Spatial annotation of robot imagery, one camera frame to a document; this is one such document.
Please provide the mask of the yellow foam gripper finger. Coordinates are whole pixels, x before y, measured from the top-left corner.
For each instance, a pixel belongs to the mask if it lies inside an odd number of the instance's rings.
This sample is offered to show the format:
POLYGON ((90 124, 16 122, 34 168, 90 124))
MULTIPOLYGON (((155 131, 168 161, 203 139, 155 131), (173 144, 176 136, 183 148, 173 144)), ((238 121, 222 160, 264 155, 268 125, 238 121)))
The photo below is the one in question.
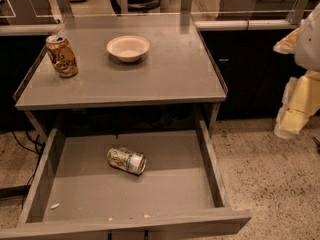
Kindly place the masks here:
POLYGON ((319 110, 320 73, 307 71, 299 79, 291 77, 276 117, 275 135, 282 139, 295 137, 319 110))
POLYGON ((273 50, 280 54, 293 54, 295 52, 298 31, 299 29, 291 31, 274 45, 273 50))

